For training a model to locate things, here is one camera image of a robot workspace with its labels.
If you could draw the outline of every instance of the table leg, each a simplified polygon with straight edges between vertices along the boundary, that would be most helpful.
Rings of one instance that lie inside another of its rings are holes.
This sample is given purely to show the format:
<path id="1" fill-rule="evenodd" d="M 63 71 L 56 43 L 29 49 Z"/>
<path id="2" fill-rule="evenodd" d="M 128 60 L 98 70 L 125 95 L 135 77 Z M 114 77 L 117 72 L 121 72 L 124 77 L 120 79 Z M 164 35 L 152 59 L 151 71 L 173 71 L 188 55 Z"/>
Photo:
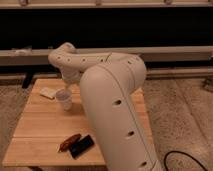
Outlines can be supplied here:
<path id="1" fill-rule="evenodd" d="M 24 82 L 22 84 L 22 88 L 26 89 L 30 85 L 34 74 L 34 72 L 27 72 Z"/>
<path id="2" fill-rule="evenodd" d="M 40 167 L 38 166 L 29 166 L 29 169 L 31 169 L 32 171 L 43 171 Z"/>

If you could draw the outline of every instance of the cable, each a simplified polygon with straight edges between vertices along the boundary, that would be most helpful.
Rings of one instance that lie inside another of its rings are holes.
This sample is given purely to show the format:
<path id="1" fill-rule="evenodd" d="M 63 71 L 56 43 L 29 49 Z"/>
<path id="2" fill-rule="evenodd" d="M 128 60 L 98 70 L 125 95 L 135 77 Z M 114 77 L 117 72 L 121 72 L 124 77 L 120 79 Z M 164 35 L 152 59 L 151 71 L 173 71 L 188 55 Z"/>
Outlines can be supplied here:
<path id="1" fill-rule="evenodd" d="M 169 152 L 166 153 L 166 155 L 164 156 L 163 162 L 164 162 L 164 167 L 165 167 L 166 171 L 169 171 L 168 166 L 167 166 L 167 163 L 166 163 L 166 160 L 167 160 L 167 157 L 168 157 L 170 154 L 172 154 L 172 153 L 183 154 L 183 155 L 185 155 L 185 156 L 191 158 L 193 161 L 195 161 L 204 171 L 208 171 L 202 163 L 200 163 L 196 158 L 194 158 L 194 157 L 191 156 L 190 154 L 187 154 L 187 153 L 182 152 L 182 151 L 175 151 L 175 150 L 169 151 Z"/>

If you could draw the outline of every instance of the wooden table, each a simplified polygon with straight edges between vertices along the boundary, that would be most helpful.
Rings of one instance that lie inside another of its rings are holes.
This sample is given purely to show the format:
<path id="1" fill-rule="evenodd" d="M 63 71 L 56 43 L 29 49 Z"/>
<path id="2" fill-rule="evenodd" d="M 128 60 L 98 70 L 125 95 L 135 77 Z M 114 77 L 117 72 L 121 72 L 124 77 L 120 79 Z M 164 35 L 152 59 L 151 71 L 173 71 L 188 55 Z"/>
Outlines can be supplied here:
<path id="1" fill-rule="evenodd" d="M 38 79 L 18 122 L 3 160 L 4 166 L 100 166 L 104 159 L 96 143 L 95 147 L 74 160 L 69 152 L 58 153 L 59 145 L 73 134 L 95 136 L 85 117 L 79 88 L 71 87 L 73 106 L 64 111 L 54 99 L 39 95 L 43 87 L 64 88 L 61 79 Z M 137 90 L 132 95 L 136 111 L 140 115 L 148 139 L 152 132 L 146 112 L 143 94 Z"/>

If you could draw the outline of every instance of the tiled floor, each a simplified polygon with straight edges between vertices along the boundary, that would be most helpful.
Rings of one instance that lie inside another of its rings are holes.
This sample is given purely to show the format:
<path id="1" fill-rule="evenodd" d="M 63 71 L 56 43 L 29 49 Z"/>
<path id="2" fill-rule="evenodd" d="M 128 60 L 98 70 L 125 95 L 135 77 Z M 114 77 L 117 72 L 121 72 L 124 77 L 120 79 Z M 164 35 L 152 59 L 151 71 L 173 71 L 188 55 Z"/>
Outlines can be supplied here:
<path id="1" fill-rule="evenodd" d="M 162 164 L 163 157 L 168 151 L 180 150 L 193 155 L 208 170 L 213 170 L 213 93 L 202 88 L 203 80 L 147 80 L 143 85 L 156 151 Z M 0 161 L 32 87 L 22 90 L 21 81 L 22 77 L 11 85 L 14 81 L 4 84 L 0 79 Z M 172 154 L 167 162 L 170 171 L 202 171 L 195 162 L 180 154 Z M 29 171 L 29 169 L 3 168 L 0 165 L 0 171 Z"/>

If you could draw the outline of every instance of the paper cup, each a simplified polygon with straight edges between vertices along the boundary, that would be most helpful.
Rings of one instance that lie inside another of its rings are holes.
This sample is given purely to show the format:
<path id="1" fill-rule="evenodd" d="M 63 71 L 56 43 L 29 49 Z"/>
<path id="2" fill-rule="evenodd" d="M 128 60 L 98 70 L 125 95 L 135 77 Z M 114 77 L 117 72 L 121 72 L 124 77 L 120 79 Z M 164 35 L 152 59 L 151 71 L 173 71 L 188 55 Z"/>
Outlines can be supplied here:
<path id="1" fill-rule="evenodd" d="M 61 89 L 57 91 L 55 98 L 59 101 L 64 110 L 69 110 L 72 107 L 72 97 L 69 90 Z"/>

